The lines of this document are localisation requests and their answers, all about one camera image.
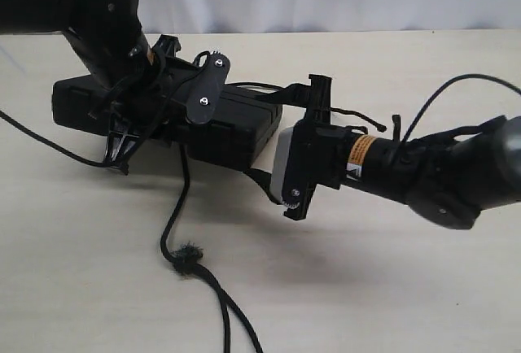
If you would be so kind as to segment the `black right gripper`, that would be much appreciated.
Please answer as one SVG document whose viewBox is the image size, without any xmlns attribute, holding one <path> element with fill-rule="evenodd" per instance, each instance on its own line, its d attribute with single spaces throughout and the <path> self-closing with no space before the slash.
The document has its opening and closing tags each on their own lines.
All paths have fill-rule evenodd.
<svg viewBox="0 0 521 353">
<path fill-rule="evenodd" d="M 251 178 L 284 216 L 306 218 L 315 189 L 339 190 L 344 181 L 346 143 L 351 129 L 331 123 L 331 84 L 328 76 L 309 75 L 310 85 L 290 84 L 266 95 L 266 102 L 305 109 L 292 129 L 285 174 L 249 168 Z"/>
</svg>

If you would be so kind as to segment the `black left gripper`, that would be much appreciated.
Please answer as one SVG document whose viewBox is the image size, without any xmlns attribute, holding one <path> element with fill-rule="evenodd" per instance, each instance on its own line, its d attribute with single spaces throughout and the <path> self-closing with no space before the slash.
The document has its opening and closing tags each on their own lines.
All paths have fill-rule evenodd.
<svg viewBox="0 0 521 353">
<path fill-rule="evenodd" d="M 98 34 L 87 41 L 87 68 L 99 84 L 87 106 L 87 132 L 107 136 L 106 168 L 128 175 L 131 148 L 169 116 L 167 95 L 178 90 L 180 49 L 170 35 L 153 46 L 142 34 Z"/>
</svg>

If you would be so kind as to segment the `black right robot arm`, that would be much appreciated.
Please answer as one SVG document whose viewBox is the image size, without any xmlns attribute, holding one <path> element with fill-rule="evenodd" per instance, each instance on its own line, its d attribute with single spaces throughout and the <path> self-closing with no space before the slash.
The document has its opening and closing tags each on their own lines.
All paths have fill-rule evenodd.
<svg viewBox="0 0 521 353">
<path fill-rule="evenodd" d="M 278 136 L 271 172 L 247 175 L 292 220 L 303 220 L 315 192 L 347 186 L 408 206 L 447 229 L 471 229 L 486 210 L 520 200 L 520 120 L 503 115 L 412 138 L 393 116 L 391 138 L 365 126 L 331 123 L 331 79 L 313 75 L 256 100 L 304 109 Z"/>
</svg>

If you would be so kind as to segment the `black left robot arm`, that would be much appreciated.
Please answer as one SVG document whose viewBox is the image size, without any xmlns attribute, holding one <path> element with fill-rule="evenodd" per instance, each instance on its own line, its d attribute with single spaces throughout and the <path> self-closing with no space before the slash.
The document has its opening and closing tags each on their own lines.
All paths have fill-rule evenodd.
<svg viewBox="0 0 521 353">
<path fill-rule="evenodd" d="M 129 171 L 146 140 L 171 142 L 190 119 L 204 66 L 177 58 L 178 39 L 151 45 L 139 0 L 1 0 L 4 35 L 58 33 L 87 69 L 57 81 L 51 113 L 58 125 L 103 136 L 101 168 Z"/>
</svg>

